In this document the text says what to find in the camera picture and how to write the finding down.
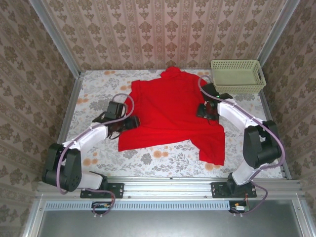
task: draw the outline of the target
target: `plastic basket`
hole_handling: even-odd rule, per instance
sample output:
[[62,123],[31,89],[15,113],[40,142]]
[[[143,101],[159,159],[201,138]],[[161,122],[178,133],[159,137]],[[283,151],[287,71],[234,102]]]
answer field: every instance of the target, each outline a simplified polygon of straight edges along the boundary
[[254,94],[266,85],[258,60],[212,60],[211,70],[219,93]]

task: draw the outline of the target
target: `red shirt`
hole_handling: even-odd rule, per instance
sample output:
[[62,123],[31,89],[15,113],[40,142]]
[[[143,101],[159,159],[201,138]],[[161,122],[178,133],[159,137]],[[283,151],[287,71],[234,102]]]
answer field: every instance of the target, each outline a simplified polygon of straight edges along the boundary
[[[196,116],[198,105],[204,103],[198,88],[197,75],[171,67],[161,78],[132,82],[130,96],[141,125],[124,132],[118,141],[118,151],[151,147],[191,140],[200,149],[199,159],[224,165],[225,133],[215,121],[208,123]],[[126,100],[132,107],[130,99]]]

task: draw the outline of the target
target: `table surface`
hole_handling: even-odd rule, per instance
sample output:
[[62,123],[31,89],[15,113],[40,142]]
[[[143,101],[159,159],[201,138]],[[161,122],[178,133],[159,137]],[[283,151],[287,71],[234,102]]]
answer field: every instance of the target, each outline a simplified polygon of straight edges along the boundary
[[[134,80],[160,78],[164,70],[86,71],[74,115],[68,132],[70,140],[91,125],[94,118],[107,109],[117,93],[131,92]],[[196,75],[208,75],[210,70],[185,70]],[[254,116],[265,120],[259,95],[239,94],[234,99]],[[107,176],[133,177],[227,177],[243,161],[243,133],[227,119],[220,118],[226,134],[225,164],[213,165],[198,160],[199,150],[190,140],[118,152],[118,139],[106,139],[96,144],[82,158],[82,169]],[[258,177],[282,178],[281,169],[262,171]]]

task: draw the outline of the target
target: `purple cable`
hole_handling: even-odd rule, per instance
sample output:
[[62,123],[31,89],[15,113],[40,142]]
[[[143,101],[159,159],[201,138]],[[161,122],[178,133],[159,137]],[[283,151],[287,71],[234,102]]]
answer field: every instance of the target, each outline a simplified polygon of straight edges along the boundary
[[234,103],[232,103],[232,102],[230,102],[230,101],[220,99],[220,98],[218,98],[218,97],[216,97],[216,96],[212,96],[212,95],[208,94],[206,91],[204,91],[204,90],[202,89],[201,85],[200,85],[201,80],[202,80],[203,77],[206,77],[206,78],[208,78],[210,81],[212,81],[212,78],[211,78],[210,76],[208,76],[208,75],[203,75],[203,76],[201,76],[201,77],[198,79],[198,87],[199,87],[199,89],[202,91],[203,94],[209,96],[209,97],[212,98],[212,99],[215,99],[215,100],[221,101],[221,102],[223,102],[223,103],[232,105],[233,107],[235,107],[236,109],[238,109],[240,112],[242,112],[244,115],[246,115],[249,119],[253,120],[256,124],[258,124],[259,126],[261,126],[267,133],[269,133],[269,134],[275,139],[275,141],[277,142],[278,146],[279,146],[280,149],[281,149],[281,159],[280,159],[280,161],[279,161],[277,164],[264,165],[264,166],[260,167],[260,168],[249,178],[250,182],[251,182],[254,186],[256,186],[256,187],[259,188],[259,189],[264,190],[264,191],[266,192],[266,194],[264,195],[264,197],[262,198],[262,200],[261,200],[253,209],[251,209],[251,210],[248,211],[248,212],[243,213],[243,215],[245,215],[245,214],[251,213],[252,211],[254,211],[255,209],[257,209],[257,208],[266,200],[266,198],[267,198],[267,196],[268,196],[268,190],[265,189],[265,188],[263,188],[263,187],[261,187],[261,186],[259,186],[259,185],[257,185],[257,184],[255,184],[255,183],[252,181],[253,178],[256,177],[256,176],[260,173],[260,171],[263,170],[263,169],[276,168],[276,167],[281,166],[281,165],[284,163],[284,161],[285,161],[285,150],[284,150],[284,146],[283,146],[283,144],[281,143],[281,141],[278,139],[278,137],[277,137],[273,132],[271,132],[267,127],[265,127],[263,124],[261,124],[253,115],[251,115],[250,113],[248,113],[245,109],[243,109],[242,107],[240,107],[238,104],[234,104]]
[[[86,131],[84,131],[83,133],[79,134],[75,139],[73,139],[73,141],[71,143],[68,144],[68,146],[66,146],[63,150],[63,152],[61,153],[60,155],[60,158],[59,158],[59,161],[58,161],[58,164],[57,164],[57,172],[56,172],[56,185],[57,185],[57,189],[58,191],[61,193],[61,194],[66,194],[67,191],[63,191],[60,187],[60,168],[61,168],[61,163],[63,162],[63,158],[67,152],[67,150],[69,149],[69,147],[71,147],[75,142],[77,142],[81,137],[83,137],[84,135],[86,135],[88,132],[90,132],[91,130],[97,128],[97,127],[101,127],[101,126],[105,126],[105,125],[108,125],[108,124],[111,124],[111,123],[114,123],[114,122],[119,122],[119,121],[122,121],[124,119],[126,119],[127,117],[129,117],[133,112],[134,112],[134,109],[135,109],[135,103],[134,103],[134,100],[133,98],[130,96],[130,95],[127,95],[127,94],[124,94],[124,93],[119,93],[119,94],[116,94],[113,98],[112,98],[112,101],[117,97],[117,96],[120,96],[120,95],[124,95],[126,97],[128,97],[131,101],[132,101],[132,109],[131,111],[128,113],[128,115],[126,115],[125,117],[122,117],[122,118],[118,118],[116,120],[111,120],[111,121],[107,121],[107,122],[104,122],[104,123],[100,123],[100,124],[97,124],[97,125],[94,125],[92,126],[91,128],[88,128]],[[96,193],[99,193],[99,190],[93,190],[91,189],[90,190],[91,192],[96,192]]]
[[[90,191],[90,192],[95,192],[95,193],[107,193],[107,194],[111,194],[111,196],[113,197],[113,200],[111,201],[111,205],[110,205],[110,207],[108,208],[108,210],[106,210],[102,215],[104,216],[104,215],[106,215],[106,214],[108,214],[108,213],[110,212],[110,210],[113,208],[114,203],[115,203],[115,200],[116,200],[116,197],[115,197],[115,194],[114,194],[114,193],[112,193],[111,191],[107,191],[107,190],[94,190],[94,189],[85,189],[85,190]],[[93,213],[93,214],[96,214],[96,213],[95,213],[95,208],[96,208],[97,206],[99,206],[99,205],[101,205],[101,204],[98,203],[98,204],[95,204],[95,205],[94,205],[93,210],[92,210],[92,213]]]

